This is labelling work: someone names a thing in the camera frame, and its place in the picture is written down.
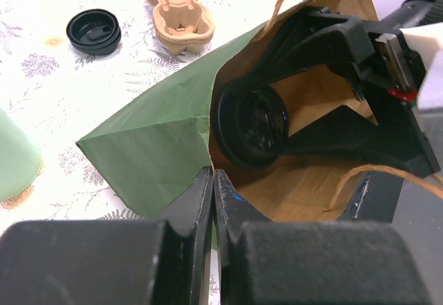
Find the floral tablecloth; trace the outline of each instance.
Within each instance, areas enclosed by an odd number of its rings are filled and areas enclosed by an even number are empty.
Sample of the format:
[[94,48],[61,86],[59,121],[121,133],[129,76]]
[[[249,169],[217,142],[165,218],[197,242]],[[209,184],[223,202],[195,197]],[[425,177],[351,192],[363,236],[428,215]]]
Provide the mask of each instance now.
[[[19,207],[0,208],[0,232],[29,219],[136,219],[75,141],[163,78],[268,19],[276,0],[199,0],[215,20],[199,55],[171,56],[156,39],[146,0],[0,0],[0,107],[42,148],[45,170]],[[301,0],[286,0],[286,9]],[[88,56],[65,28],[88,8],[113,12],[123,32],[115,53]],[[217,253],[210,304],[217,304]]]

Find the green paper bag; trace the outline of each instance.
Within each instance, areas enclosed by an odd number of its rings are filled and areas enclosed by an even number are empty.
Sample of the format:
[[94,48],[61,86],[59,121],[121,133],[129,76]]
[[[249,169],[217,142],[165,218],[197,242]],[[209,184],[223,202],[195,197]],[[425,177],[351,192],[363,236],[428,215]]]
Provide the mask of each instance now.
[[[159,82],[78,141],[133,211],[153,216],[207,165],[225,169],[239,193],[276,221],[334,220],[344,210],[355,182],[347,184],[336,209],[323,213],[339,178],[354,163],[290,156],[264,170],[246,171],[223,157],[211,135],[213,94],[253,67],[288,16],[309,5],[377,19],[371,0],[305,0],[277,16],[282,1],[278,0],[267,24]],[[277,82],[273,88],[286,103],[292,133],[342,104],[370,115],[367,104],[354,99],[350,85],[325,66]]]

